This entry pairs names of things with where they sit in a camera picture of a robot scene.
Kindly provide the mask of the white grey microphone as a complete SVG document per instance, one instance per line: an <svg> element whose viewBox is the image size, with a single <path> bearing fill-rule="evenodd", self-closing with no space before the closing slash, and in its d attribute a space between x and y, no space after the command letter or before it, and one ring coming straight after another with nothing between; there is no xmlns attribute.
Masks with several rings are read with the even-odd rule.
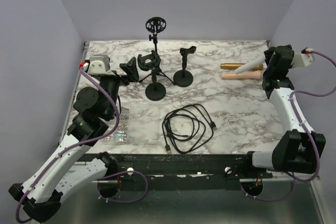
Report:
<svg viewBox="0 0 336 224"><path fill-rule="evenodd" d="M235 74L240 74L240 73L244 73L246 71L249 71L251 69L260 69L260 66L263 66L263 64L265 63L265 57L264 56L260 56L254 60L251 60L249 62L247 62L246 64L238 67L236 70L234 70Z"/></svg>

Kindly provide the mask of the black round-base shockmount stand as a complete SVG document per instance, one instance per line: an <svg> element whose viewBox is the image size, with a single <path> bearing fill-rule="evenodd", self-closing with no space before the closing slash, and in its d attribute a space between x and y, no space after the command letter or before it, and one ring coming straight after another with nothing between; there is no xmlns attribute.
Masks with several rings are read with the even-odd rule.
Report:
<svg viewBox="0 0 336 224"><path fill-rule="evenodd" d="M142 71L150 71L152 83L145 89L146 97L151 101L160 101L166 95L166 88L157 81L157 76L162 72L160 68L161 58L155 50L148 55L139 54L137 57L138 67Z"/></svg>

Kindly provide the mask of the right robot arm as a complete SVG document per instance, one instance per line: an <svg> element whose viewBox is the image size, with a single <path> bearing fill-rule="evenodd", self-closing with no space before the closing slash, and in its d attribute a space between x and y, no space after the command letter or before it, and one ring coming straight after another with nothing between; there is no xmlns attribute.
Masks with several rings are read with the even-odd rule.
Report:
<svg viewBox="0 0 336 224"><path fill-rule="evenodd" d="M262 88L276 109L284 134L272 151L248 152L241 171L249 178L259 174L260 169L314 174L319 168L318 160L326 138L306 121L287 76L289 69L295 66L297 53L291 45L284 45L270 47L264 55L267 68Z"/></svg>

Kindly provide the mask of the black tripod shockmount stand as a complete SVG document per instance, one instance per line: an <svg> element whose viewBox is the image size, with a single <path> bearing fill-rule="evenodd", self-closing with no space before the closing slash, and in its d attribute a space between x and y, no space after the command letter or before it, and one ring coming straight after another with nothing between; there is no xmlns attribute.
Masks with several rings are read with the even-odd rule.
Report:
<svg viewBox="0 0 336 224"><path fill-rule="evenodd" d="M157 61L155 63L149 63L148 69L154 70L154 73L156 76L163 76L166 77L174 86L176 83L169 78L160 68L160 64L158 63L158 60L160 60L160 56L157 51L157 44L158 44L158 33L161 33L166 28L166 21L162 17L152 17L148 19L145 23L145 27L149 34L149 41L153 41L154 43L154 50L151 51L150 56L155 54L157 56Z"/></svg>

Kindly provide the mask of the pink microphone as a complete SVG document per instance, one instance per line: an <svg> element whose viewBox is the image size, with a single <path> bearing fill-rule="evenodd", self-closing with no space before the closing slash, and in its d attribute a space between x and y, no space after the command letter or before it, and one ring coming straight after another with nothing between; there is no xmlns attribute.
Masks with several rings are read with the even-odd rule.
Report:
<svg viewBox="0 0 336 224"><path fill-rule="evenodd" d="M245 80L245 79L262 79L264 71L246 71L243 73L223 73L221 79L223 80Z"/></svg>

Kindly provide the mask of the black round-base clip stand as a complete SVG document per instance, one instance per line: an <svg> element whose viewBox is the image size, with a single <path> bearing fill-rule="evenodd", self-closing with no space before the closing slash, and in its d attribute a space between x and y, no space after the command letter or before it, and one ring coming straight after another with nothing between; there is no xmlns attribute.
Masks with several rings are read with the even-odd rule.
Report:
<svg viewBox="0 0 336 224"><path fill-rule="evenodd" d="M187 56L196 52L196 46L189 48L180 48L180 54L182 56L182 70L177 71L173 76L174 83L182 88L188 87L193 83L193 75L186 70Z"/></svg>

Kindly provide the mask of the gold microphone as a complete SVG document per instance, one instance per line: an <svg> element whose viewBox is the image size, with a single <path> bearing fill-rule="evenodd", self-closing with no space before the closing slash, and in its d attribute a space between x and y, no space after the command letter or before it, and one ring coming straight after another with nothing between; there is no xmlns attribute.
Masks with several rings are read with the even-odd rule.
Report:
<svg viewBox="0 0 336 224"><path fill-rule="evenodd" d="M221 63L220 68L221 69L226 69L226 70L236 70L237 68L243 66L244 63ZM257 71L257 70L263 70L264 66L263 65L257 65L253 68L251 68L249 71Z"/></svg>

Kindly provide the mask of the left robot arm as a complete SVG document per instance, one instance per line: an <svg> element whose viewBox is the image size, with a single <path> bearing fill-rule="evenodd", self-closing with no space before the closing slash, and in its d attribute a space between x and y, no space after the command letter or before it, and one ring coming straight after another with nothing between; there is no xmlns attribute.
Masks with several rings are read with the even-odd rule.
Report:
<svg viewBox="0 0 336 224"><path fill-rule="evenodd" d="M8 192L18 201L16 220L23 210L29 220L45 222L74 192L96 179L112 179L116 175L115 159L103 152L86 166L69 172L73 164L100 139L111 135L120 122L116 105L120 86L139 81L136 58L119 67L118 75L110 69L107 55L91 56L80 64L79 72L95 87L84 87L76 96L73 108L78 112L67 133L42 167L24 183L13 184Z"/></svg>

